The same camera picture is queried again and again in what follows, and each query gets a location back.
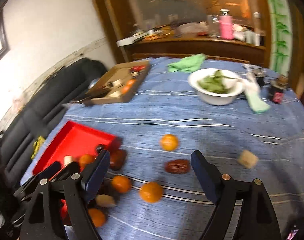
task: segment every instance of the black sofa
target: black sofa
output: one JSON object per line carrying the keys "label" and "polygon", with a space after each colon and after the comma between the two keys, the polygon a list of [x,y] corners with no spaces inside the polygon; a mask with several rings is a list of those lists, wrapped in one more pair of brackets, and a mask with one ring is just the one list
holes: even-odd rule
{"label": "black sofa", "polygon": [[96,60],[82,58],[53,75],[16,116],[1,140],[1,157],[11,187],[16,189],[31,163],[33,143],[47,137],[66,112],[62,106],[87,91],[106,72]]}

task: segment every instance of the white container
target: white container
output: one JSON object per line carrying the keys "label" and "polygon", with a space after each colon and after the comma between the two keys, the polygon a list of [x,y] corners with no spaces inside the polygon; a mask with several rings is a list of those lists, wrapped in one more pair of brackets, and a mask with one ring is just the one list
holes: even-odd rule
{"label": "white container", "polygon": [[253,32],[250,30],[247,30],[245,32],[245,42],[247,44],[251,44],[252,43],[252,38],[253,38]]}
{"label": "white container", "polygon": [[254,33],[254,36],[253,36],[253,44],[254,46],[260,46],[260,34],[257,34],[257,33]]}
{"label": "white container", "polygon": [[236,99],[236,96],[241,94],[244,90],[244,85],[242,83],[242,79],[239,75],[235,74],[232,71],[222,69],[222,74],[226,77],[235,78],[235,80],[230,80],[230,82],[235,82],[234,86],[231,88],[230,93],[228,94],[217,94],[209,92],[198,84],[198,81],[201,79],[204,79],[206,76],[214,75],[214,73],[219,70],[217,68],[206,68],[206,69],[200,69],[198,71],[193,72],[188,77],[188,83],[191,87],[196,89],[198,91],[198,94],[202,101],[209,103],[211,105],[215,106],[223,106],[230,104]]}

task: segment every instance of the orange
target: orange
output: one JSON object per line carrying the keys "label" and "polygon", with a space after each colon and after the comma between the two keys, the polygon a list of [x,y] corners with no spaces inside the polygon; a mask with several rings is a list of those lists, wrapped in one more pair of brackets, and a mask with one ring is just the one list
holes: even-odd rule
{"label": "orange", "polygon": [[103,214],[103,212],[101,210],[98,210],[96,208],[90,208],[90,209],[88,209],[88,213],[96,228],[101,227],[105,224],[105,222],[106,222],[105,214]]}
{"label": "orange", "polygon": [[93,155],[84,154],[79,158],[79,165],[81,168],[84,168],[89,163],[94,162],[94,160],[95,160],[95,157]]}
{"label": "orange", "polygon": [[160,145],[166,151],[173,151],[178,147],[179,140],[173,134],[165,134],[160,140]]}
{"label": "orange", "polygon": [[116,175],[111,181],[112,187],[119,193],[126,193],[131,189],[131,181],[125,176]]}
{"label": "orange", "polygon": [[128,85],[126,85],[126,86],[122,87],[122,89],[121,89],[121,93],[122,93],[122,94],[127,93],[127,92],[129,91],[130,87],[131,87],[131,86],[128,86]]}
{"label": "orange", "polygon": [[161,199],[163,188],[156,182],[149,182],[142,186],[139,194],[145,202],[154,203]]}
{"label": "orange", "polygon": [[135,83],[135,79],[130,79],[130,80],[126,83],[126,85],[129,86],[129,87],[131,87],[134,83]]}

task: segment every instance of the wooden block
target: wooden block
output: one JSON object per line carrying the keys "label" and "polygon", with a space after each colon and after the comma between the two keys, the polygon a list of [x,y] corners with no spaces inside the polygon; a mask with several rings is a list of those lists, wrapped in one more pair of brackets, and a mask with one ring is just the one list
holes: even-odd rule
{"label": "wooden block", "polygon": [[243,150],[240,154],[239,159],[237,160],[244,167],[251,169],[258,162],[258,157],[255,156],[252,152],[248,150]]}
{"label": "wooden block", "polygon": [[66,155],[66,156],[63,158],[63,166],[64,166],[64,167],[67,166],[67,165],[70,164],[72,161],[73,161],[72,156]]}

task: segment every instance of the white bowl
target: white bowl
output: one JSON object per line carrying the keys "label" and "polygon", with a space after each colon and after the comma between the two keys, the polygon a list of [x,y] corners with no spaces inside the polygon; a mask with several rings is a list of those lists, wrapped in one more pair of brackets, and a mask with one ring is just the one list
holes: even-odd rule
{"label": "white bowl", "polygon": [[198,94],[202,101],[209,103],[215,106],[223,106],[233,102],[236,99],[236,96],[241,94],[244,90],[244,85],[242,79],[239,75],[235,74],[232,71],[220,69],[222,74],[226,77],[236,78],[236,83],[228,94],[217,94],[209,92],[198,84],[198,81],[205,78],[206,76],[214,75],[217,71],[217,68],[205,68],[193,72],[188,77],[188,83],[191,87],[195,88],[198,91]]}

